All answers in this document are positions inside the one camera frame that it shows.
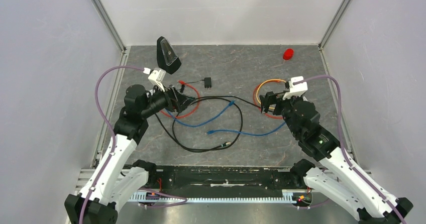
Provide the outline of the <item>black power adapter with cord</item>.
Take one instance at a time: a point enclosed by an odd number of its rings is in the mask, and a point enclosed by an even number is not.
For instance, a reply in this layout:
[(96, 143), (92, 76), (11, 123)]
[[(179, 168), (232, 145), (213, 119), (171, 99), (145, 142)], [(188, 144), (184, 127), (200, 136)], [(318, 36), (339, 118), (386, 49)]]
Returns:
[(198, 83), (198, 82), (203, 82), (204, 83), (204, 87), (207, 89), (212, 88), (212, 78), (211, 77), (205, 77), (204, 79), (200, 79), (200, 80), (196, 80), (196, 81), (180, 81), (179, 83), (182, 85), (185, 84), (193, 84), (193, 83)]

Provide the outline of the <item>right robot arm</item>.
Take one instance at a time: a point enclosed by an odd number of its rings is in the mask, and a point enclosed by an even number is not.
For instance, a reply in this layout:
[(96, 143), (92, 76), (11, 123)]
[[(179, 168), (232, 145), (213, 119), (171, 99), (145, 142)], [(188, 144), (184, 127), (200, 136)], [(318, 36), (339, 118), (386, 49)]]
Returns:
[(303, 96), (282, 98), (268, 92), (259, 97), (261, 110), (274, 107), (299, 146), (308, 156), (332, 171), (338, 181), (328, 180), (313, 163), (302, 159), (291, 168), (290, 182), (297, 188), (308, 186), (350, 213), (358, 223), (406, 223), (413, 204), (396, 197), (375, 182), (351, 158), (340, 141), (320, 124), (320, 113)]

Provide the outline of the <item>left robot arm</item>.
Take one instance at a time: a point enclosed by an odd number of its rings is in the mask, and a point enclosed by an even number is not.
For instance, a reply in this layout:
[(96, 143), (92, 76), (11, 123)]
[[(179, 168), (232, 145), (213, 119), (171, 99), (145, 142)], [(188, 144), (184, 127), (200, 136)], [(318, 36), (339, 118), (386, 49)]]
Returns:
[(194, 97), (173, 86), (164, 91), (157, 86), (152, 91), (139, 84), (128, 87), (108, 151), (79, 193), (70, 194), (65, 200), (70, 222), (116, 223), (120, 210), (134, 192), (142, 186), (155, 186), (158, 175), (151, 162), (137, 161), (123, 179), (118, 178), (149, 126), (147, 119), (163, 109), (180, 113), (193, 102)]

